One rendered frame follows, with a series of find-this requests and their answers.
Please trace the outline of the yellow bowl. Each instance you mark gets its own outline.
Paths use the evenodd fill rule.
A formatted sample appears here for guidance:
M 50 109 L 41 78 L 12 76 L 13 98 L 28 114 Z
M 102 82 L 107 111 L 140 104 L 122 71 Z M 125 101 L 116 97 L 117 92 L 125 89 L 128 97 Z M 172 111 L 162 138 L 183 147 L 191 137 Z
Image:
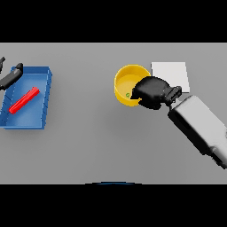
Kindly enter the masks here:
M 113 79 L 114 95 L 120 103 L 125 106 L 137 106 L 139 99 L 131 99 L 132 90 L 138 82 L 146 76 L 150 76 L 149 71 L 140 65 L 126 65 L 118 70 Z

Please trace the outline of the red beaker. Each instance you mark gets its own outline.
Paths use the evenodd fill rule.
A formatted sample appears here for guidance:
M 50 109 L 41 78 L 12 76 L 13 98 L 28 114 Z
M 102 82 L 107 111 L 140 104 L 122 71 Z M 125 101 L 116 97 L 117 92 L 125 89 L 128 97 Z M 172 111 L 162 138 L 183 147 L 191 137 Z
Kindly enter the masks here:
M 29 101 L 31 101 L 39 93 L 40 93 L 40 90 L 37 87 L 33 87 L 9 108 L 9 113 L 10 114 L 17 113 L 23 106 L 25 106 Z

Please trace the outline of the blue tray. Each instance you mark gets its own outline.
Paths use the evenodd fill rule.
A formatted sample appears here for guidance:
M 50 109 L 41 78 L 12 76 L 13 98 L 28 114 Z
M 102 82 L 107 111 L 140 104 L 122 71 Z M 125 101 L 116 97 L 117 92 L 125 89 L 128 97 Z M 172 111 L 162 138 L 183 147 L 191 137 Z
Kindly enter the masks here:
M 23 75 L 4 92 L 0 109 L 0 128 L 4 129 L 44 129 L 50 98 L 52 73 L 49 67 L 24 67 Z M 39 93 L 17 113 L 9 113 L 9 108 L 23 95 L 39 89 Z

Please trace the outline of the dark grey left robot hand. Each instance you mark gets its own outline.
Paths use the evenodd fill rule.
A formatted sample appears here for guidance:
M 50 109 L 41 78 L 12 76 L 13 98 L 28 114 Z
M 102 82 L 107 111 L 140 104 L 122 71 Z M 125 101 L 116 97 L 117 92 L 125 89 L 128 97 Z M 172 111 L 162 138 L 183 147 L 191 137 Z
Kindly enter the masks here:
M 0 73 L 3 69 L 5 57 L 0 58 Z M 19 63 L 13 71 L 0 80 L 0 90 L 7 90 L 23 75 L 23 64 Z

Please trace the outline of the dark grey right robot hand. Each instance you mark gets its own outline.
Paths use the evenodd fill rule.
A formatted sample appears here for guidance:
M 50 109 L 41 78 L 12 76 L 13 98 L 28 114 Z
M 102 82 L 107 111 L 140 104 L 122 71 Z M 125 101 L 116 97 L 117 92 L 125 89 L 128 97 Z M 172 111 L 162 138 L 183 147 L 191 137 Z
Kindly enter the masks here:
M 159 110 L 162 104 L 170 106 L 182 95 L 182 87 L 171 87 L 166 81 L 155 76 L 146 76 L 132 89 L 131 99 L 138 99 L 141 106 Z

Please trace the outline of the pale square measuring scale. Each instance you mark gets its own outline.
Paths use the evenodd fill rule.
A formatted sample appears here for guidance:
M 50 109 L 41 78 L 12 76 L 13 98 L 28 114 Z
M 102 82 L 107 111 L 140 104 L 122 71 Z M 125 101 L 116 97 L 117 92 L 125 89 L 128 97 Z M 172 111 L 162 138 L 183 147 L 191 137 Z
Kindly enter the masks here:
M 183 93 L 190 92 L 186 64 L 184 62 L 152 62 L 152 76 L 166 81 L 171 87 L 181 86 Z

